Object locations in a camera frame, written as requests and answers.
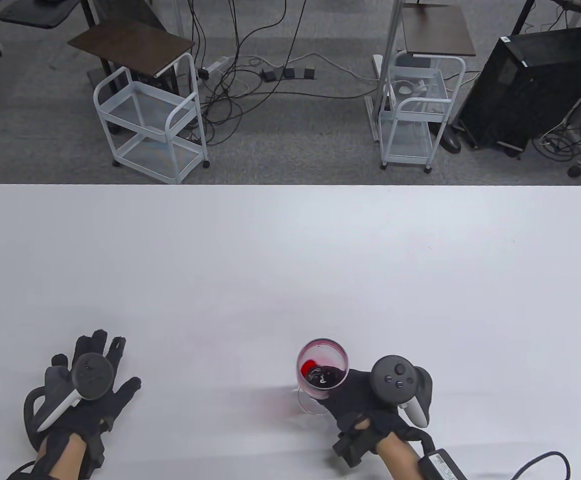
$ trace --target white table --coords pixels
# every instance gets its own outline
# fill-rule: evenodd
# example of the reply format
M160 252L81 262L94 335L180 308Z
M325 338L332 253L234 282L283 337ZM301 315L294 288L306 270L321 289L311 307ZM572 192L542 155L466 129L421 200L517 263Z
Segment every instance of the white table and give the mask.
M143 387L97 478L388 479L299 413L295 356L327 336L432 374L469 479L557 449L581 480L581 187L0 185L0 478L33 457L26 393L100 327Z

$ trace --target white metal cart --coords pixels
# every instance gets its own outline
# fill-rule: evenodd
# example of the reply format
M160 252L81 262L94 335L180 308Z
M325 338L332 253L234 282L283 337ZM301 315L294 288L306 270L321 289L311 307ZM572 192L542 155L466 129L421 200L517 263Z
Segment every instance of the white metal cart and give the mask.
M466 62L455 56L414 54L414 58L431 59L430 68L395 66L397 58L406 54L402 50L393 56L384 84L377 120L380 167L386 169L388 162L424 165L423 171L429 174L459 91L456 88L449 98L439 65L446 60L458 62L457 85L461 85ZM434 144L429 122L441 124Z
M193 88L186 98L133 80L131 71L125 66L102 80L92 94L115 162L176 185L200 163L205 169L210 166L195 64L190 53L183 57L190 67ZM128 85L100 104L101 89L122 73L126 73ZM199 144L177 136L196 118ZM106 122L124 127L135 135L116 147Z

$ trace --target black glove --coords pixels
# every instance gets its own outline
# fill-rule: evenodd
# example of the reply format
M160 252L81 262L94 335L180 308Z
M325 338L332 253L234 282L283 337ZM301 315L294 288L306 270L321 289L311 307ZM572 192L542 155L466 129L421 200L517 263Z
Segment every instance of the black glove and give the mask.
M75 354L73 355L73 363L71 366L84 354L94 353L103 355L107 337L108 334L105 330L96 330L92 336L80 336L75 343ZM112 339L110 348L108 348L108 354L106 354L106 359L112 365L115 376L117 375L117 367L124 354L125 345L126 338L116 336ZM66 355L59 353L52 358L50 363L54 367L62 366L68 370L69 359ZM67 430L72 434L78 434L84 441L102 432L110 432L113 429L115 419L122 412L122 409L126 407L128 402L131 401L133 395L135 395L135 392L141 386L142 380L138 377L133 377L122 384L117 390L117 393L113 393L113 386L111 385L110 390L100 398L97 398L97 400L81 400L76 407L67 409L50 426L49 430L51 432L57 429Z
M95 353L104 354L106 339L108 334L105 330L96 330L92 336L80 336L75 343L75 353L73 354L74 366L76 360L84 354ZM116 336L110 343L106 359L113 368L113 382L117 375L117 367L124 354L126 339ZM64 354L57 354L51 360L53 367L58 368L57 375L69 378L69 359ZM80 400L75 407L69 407L51 425L48 430L42 432L46 438L46 455L44 455L33 467L32 473L48 474L59 460L62 452L69 442L71 434L78 434L86 443L86 453L80 469L79 478L90 478L94 469L98 469L104 462L104 445L101 434L110 432L113 423L121 411L131 401L135 392L142 386L142 381L138 377L133 377L122 384L117 392L113 392L113 383L110 389L103 396L96 400ZM44 435L31 436L29 438L33 447L39 450Z
M377 398L371 388L370 376L370 372L351 369L343 384L334 389L326 400L318 402L334 416L337 428L344 434L370 419L373 429L382 438L388 437L391 432L399 437L400 432L409 429L409 425L400 418L396 406Z

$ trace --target glass base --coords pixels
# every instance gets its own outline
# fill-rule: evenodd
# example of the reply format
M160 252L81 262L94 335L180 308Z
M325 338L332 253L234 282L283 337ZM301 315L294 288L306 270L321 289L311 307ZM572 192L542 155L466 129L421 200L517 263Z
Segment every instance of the glass base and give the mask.
M301 388L297 388L297 403L309 415L324 415L329 412L325 406L321 405L315 398L311 397Z

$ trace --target black computer tower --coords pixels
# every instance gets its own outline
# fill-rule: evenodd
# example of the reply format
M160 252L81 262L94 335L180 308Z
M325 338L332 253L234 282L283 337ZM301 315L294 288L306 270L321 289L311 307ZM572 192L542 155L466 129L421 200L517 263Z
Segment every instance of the black computer tower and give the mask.
M475 148L524 151L581 98L581 27L501 37L457 115Z

